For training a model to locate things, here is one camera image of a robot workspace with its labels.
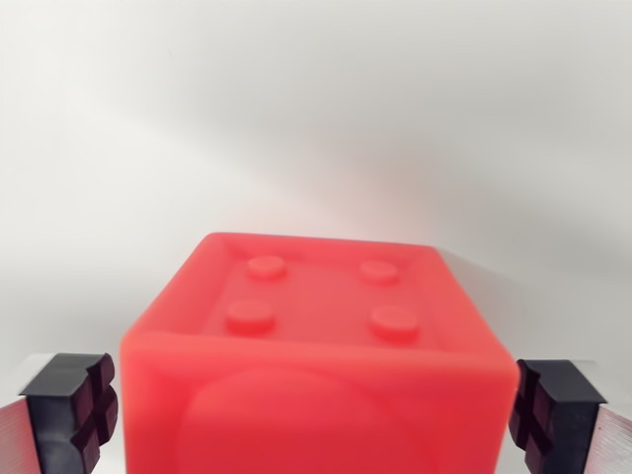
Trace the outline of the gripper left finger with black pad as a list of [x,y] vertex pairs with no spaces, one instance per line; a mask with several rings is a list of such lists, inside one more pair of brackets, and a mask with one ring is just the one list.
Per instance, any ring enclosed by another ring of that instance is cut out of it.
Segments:
[[1,378],[1,471],[91,473],[116,429],[107,354],[34,354]]

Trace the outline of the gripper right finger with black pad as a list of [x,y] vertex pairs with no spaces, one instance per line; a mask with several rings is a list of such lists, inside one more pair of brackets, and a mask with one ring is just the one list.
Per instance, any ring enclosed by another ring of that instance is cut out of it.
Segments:
[[531,473],[629,473],[631,394],[592,360],[520,359],[509,430]]

